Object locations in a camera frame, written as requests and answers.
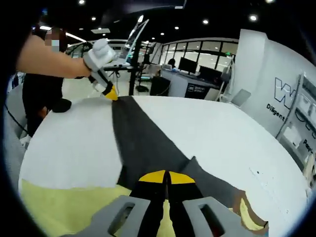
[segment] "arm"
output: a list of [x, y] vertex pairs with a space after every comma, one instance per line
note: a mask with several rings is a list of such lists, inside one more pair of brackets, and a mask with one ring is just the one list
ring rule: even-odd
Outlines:
[[71, 58], [64, 53], [53, 52], [38, 36], [28, 37], [19, 55], [16, 69], [25, 73], [61, 78], [90, 75], [90, 70], [82, 58]]

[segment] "black ceiling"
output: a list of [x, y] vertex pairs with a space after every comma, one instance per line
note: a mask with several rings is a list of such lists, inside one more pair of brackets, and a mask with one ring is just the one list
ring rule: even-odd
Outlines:
[[[112, 4], [106, 0], [53, 1], [47, 9], [43, 21], [66, 29], [69, 33], [85, 40], [96, 40], [102, 37], [91, 29], [109, 28], [106, 34], [109, 39], [127, 39], [138, 17], [144, 14], [149, 19], [142, 40], [166, 43], [201, 37], [239, 38], [241, 29], [265, 32], [268, 38], [284, 44], [315, 64], [316, 58], [316, 20], [310, 0], [275, 0], [267, 4], [265, 0], [187, 0], [184, 9], [154, 9], [125, 15], [120, 21], [102, 24], [102, 17], [111, 10]], [[258, 21], [250, 22], [250, 14], [257, 14]], [[69, 43], [78, 42], [70, 39]]]

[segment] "round table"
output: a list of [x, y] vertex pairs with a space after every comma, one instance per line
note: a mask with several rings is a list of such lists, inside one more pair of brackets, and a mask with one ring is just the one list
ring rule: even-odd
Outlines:
[[[255, 120], [232, 104], [134, 96], [153, 122], [208, 173], [245, 190], [269, 236], [285, 234], [306, 207], [300, 169]], [[63, 114], [49, 113], [25, 153], [19, 179], [49, 189], [114, 187], [122, 164], [111, 101], [88, 98]]]

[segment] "white table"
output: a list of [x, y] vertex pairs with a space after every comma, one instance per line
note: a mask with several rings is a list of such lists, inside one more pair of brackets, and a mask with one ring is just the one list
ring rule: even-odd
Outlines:
[[[245, 190], [269, 236], [285, 234], [306, 206], [307, 183], [288, 152], [262, 126], [231, 104], [135, 96], [136, 102], [188, 157]], [[25, 154], [20, 180], [55, 189], [113, 187], [121, 170], [111, 103], [84, 99], [50, 113]]]

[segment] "computer monitor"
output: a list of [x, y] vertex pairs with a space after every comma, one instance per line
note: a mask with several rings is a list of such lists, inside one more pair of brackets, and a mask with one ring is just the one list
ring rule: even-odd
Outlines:
[[197, 62], [192, 61], [190, 59], [181, 58], [178, 69], [187, 71], [189, 73], [196, 73], [197, 66], [198, 66]]
[[220, 71], [217, 71], [212, 68], [200, 66], [199, 68], [199, 78], [202, 78], [204, 80], [207, 80], [212, 83], [221, 84], [221, 75], [222, 73]]

